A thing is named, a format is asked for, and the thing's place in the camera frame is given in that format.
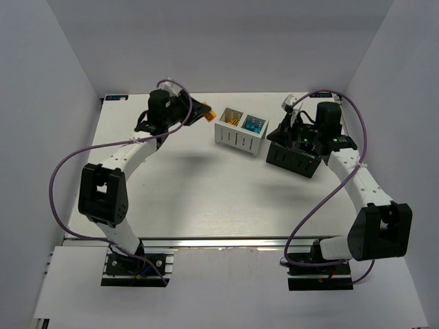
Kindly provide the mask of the orange rectangular lego brick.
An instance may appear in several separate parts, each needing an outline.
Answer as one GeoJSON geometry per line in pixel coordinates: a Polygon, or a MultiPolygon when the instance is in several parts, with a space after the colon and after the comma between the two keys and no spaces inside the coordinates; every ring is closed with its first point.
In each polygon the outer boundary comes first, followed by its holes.
{"type": "Polygon", "coordinates": [[[202,116],[208,121],[208,122],[212,122],[217,114],[215,113],[215,111],[212,109],[212,107],[210,107],[210,105],[207,104],[207,102],[203,102],[203,111],[202,111],[202,116]]]}

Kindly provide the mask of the cyan rounded lego brick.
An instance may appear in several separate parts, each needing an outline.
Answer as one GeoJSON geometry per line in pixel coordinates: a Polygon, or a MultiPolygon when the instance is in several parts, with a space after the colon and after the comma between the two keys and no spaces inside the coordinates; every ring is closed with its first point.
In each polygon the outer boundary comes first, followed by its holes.
{"type": "Polygon", "coordinates": [[[259,118],[246,119],[243,125],[243,129],[260,134],[265,121],[259,118]]]}

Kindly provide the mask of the orange rounded lego brick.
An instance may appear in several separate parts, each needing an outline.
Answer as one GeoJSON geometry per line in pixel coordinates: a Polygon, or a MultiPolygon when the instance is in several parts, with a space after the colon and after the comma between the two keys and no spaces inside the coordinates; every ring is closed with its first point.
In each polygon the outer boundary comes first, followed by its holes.
{"type": "Polygon", "coordinates": [[[228,124],[233,125],[233,126],[238,126],[239,119],[230,120],[230,121],[228,121],[228,124]]]}

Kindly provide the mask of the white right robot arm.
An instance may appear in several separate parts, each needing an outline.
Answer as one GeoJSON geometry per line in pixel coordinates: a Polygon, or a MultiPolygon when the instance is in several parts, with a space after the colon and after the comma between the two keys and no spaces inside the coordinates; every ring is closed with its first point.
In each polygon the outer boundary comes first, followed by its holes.
{"type": "Polygon", "coordinates": [[[412,209],[394,201],[379,186],[362,162],[353,139],[342,132],[342,109],[333,101],[321,101],[316,117],[305,123],[301,104],[290,95],[282,105],[286,115],[268,134],[278,159],[293,156],[295,172],[323,161],[340,180],[351,199],[356,218],[344,236],[317,240],[307,260],[288,258],[303,267],[323,267],[345,260],[376,260],[403,257],[407,253],[412,209]]]}

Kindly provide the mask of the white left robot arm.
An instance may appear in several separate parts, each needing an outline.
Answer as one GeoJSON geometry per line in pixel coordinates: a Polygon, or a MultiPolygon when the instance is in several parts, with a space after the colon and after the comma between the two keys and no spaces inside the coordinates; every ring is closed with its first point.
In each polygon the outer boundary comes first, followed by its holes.
{"type": "Polygon", "coordinates": [[[206,103],[188,96],[181,90],[157,89],[150,93],[147,110],[137,120],[131,143],[99,164],[88,163],[82,170],[79,213],[94,223],[106,238],[121,248],[120,254],[139,255],[141,241],[127,220],[129,177],[147,157],[159,150],[170,133],[170,128],[190,126],[201,118],[215,118],[206,103]]]}

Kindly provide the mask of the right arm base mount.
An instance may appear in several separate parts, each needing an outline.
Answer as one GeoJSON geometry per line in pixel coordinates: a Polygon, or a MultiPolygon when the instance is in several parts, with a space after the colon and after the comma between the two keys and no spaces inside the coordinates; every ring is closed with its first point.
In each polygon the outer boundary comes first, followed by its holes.
{"type": "Polygon", "coordinates": [[[284,257],[280,265],[287,268],[290,291],[350,291],[353,280],[349,264],[336,266],[299,267],[289,264],[284,257]]]}

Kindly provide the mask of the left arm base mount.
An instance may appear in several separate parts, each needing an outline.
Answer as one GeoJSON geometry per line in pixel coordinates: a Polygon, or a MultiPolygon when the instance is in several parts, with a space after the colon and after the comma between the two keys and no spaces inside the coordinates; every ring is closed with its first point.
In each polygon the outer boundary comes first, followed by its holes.
{"type": "MultiPolygon", "coordinates": [[[[170,281],[175,249],[145,248],[143,255],[170,281]]],[[[166,284],[149,263],[113,252],[107,248],[101,279],[102,287],[162,287],[166,284]]]]}

